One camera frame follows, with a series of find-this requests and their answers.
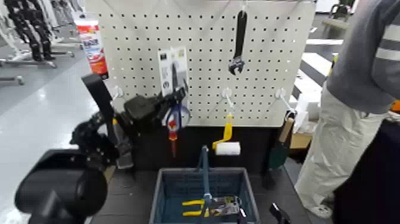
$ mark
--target metal rack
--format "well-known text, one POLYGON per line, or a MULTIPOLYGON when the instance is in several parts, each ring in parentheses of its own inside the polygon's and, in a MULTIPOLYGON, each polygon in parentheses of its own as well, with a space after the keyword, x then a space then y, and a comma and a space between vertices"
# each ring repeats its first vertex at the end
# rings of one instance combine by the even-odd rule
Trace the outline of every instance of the metal rack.
MULTIPOLYGON (((97 14, 110 79, 129 97, 160 91, 157 51, 186 46, 191 125, 223 126, 232 90, 235 126, 278 127, 286 106, 274 97, 291 92, 314 17, 313 1, 88 0, 97 14), (228 72, 235 50, 236 16, 245 7, 248 24, 245 68, 228 72)), ((121 109, 123 99, 114 105, 121 109)))

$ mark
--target blue basket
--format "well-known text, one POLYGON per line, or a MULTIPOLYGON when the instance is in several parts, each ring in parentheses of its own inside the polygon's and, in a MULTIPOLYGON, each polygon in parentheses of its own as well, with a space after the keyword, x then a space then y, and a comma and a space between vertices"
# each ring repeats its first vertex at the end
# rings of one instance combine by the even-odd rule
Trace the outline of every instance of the blue basket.
MULTIPOLYGON (((245 168, 214 168, 208 173, 213 197, 237 195, 242 200, 248 223, 259 224, 257 205, 245 168)), ((149 224, 196 223, 199 217, 184 217, 184 211, 200 206, 182 206, 182 202, 204 197, 204 177, 196 169, 161 169, 158 172, 149 224)), ((236 215, 204 218, 202 223, 237 223, 236 215)))

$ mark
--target yellow-handled pliers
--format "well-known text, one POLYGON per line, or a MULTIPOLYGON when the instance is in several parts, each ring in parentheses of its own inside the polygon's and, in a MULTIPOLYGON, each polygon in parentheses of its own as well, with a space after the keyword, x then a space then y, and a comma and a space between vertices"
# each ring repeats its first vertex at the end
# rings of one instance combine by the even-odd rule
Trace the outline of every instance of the yellow-handled pliers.
MULTIPOLYGON (((182 202, 182 206, 200 206, 200 210, 186 211, 182 213, 182 216, 200 216, 204 204, 204 199, 182 202)), ((210 217, 210 212, 211 216, 236 214, 239 212, 239 206, 241 204, 242 201, 237 196, 213 198, 211 199, 211 204, 208 205, 209 207, 205 210, 204 217, 210 217)))
MULTIPOLYGON (((201 211, 203 210, 204 203, 205 203, 204 199, 182 202, 182 206, 200 206, 200 210, 185 211, 182 213, 182 216, 200 216, 201 211)), ((210 212, 209 212, 209 208, 207 208, 205 210, 204 217, 209 217, 209 216, 210 216, 210 212)))

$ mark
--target cardboard box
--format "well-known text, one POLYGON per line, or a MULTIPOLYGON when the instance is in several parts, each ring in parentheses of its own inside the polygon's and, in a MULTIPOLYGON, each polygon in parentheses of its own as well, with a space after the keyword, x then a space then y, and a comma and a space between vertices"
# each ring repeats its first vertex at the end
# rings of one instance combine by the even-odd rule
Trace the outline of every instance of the cardboard box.
POLYGON ((313 136, 311 134, 296 133, 292 135, 292 142, 290 143, 290 148, 292 150, 307 148, 308 144, 311 142, 313 136))

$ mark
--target red and white can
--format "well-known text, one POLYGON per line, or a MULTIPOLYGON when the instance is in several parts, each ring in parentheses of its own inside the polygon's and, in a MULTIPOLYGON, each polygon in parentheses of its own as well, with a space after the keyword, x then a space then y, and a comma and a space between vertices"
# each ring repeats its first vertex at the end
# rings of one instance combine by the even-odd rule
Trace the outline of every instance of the red and white can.
POLYGON ((108 70, 99 30, 99 21, 81 16, 78 20, 75 20, 75 24, 92 72, 100 75, 103 79, 107 79, 108 70))

